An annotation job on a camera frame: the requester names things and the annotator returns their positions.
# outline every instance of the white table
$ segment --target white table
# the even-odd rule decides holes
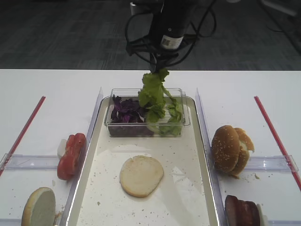
[[[86,133],[100,87],[139,88],[145,71],[0,70],[0,156],[7,153],[41,96],[46,100],[15,153],[56,155],[61,139]],[[254,101],[259,96],[286,150],[301,169],[301,72],[171,71],[165,87],[202,97],[209,136],[224,124],[242,127],[257,156],[281,152]],[[290,175],[289,192],[300,196]],[[301,220],[296,212],[288,219]]]

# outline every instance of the barcode label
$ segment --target barcode label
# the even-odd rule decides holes
[[[177,49],[179,48],[181,42],[183,40],[183,37],[181,38],[172,38],[166,35],[163,35],[161,46],[165,49]]]

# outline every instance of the white tray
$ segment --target white tray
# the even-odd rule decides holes
[[[191,125],[177,138],[110,137],[103,123],[109,98],[102,100],[70,211],[60,225],[217,224],[197,110],[186,98]],[[129,196],[119,182],[123,163],[135,155],[152,156],[164,167],[159,186],[146,198]]]

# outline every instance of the red straw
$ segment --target red straw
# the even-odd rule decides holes
[[[273,137],[276,140],[276,142],[277,142],[277,144],[278,144],[278,146],[280,148],[280,151],[281,151],[282,155],[288,156],[288,153],[287,153],[287,151],[286,151],[283,143],[281,142],[281,140],[280,140],[280,138],[279,138],[279,136],[278,136],[278,134],[277,134],[277,132],[276,132],[276,130],[275,130],[272,122],[271,122],[271,120],[269,119],[269,116],[268,116],[267,112],[264,110],[264,107],[263,107],[263,105],[262,105],[259,97],[255,96],[254,99],[255,99],[255,101],[256,101],[256,103],[257,103],[257,105],[258,105],[258,107],[259,107],[259,109],[260,109],[260,111],[261,111],[261,113],[262,113],[265,121],[267,122],[267,124],[269,126],[269,129],[271,130],[271,132],[273,134]],[[293,171],[293,165],[292,165],[292,163],[291,163],[291,161],[290,161],[289,158],[287,158],[287,161],[288,161],[288,165],[291,168],[292,175],[295,178],[295,181],[296,181],[299,189],[301,190],[301,179],[299,177],[299,174],[296,171]]]
[[[37,106],[35,107],[35,109],[33,110],[31,116],[29,117],[27,123],[25,124],[25,126],[23,127],[21,133],[19,134],[17,140],[15,141],[14,145],[11,147],[8,155],[6,156],[6,159],[3,163],[3,167],[0,169],[0,176],[2,175],[4,168],[6,166],[6,164],[8,163],[8,161],[10,160],[11,156],[13,155],[13,153],[15,152],[16,148],[18,147],[19,143],[21,142],[25,132],[27,131],[28,127],[30,126],[32,120],[34,119],[34,117],[36,116],[36,114],[38,113],[40,107],[42,106],[44,100],[46,97],[41,97],[40,101],[38,102]]]

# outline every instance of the floor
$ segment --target floor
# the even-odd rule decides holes
[[[4,0],[0,3],[0,68],[147,70],[126,51],[130,0]],[[301,55],[254,0],[214,7],[217,31],[199,41],[173,70],[301,70]],[[203,11],[196,13],[196,20]],[[147,33],[134,20],[130,38]],[[209,18],[203,32],[212,25]]]

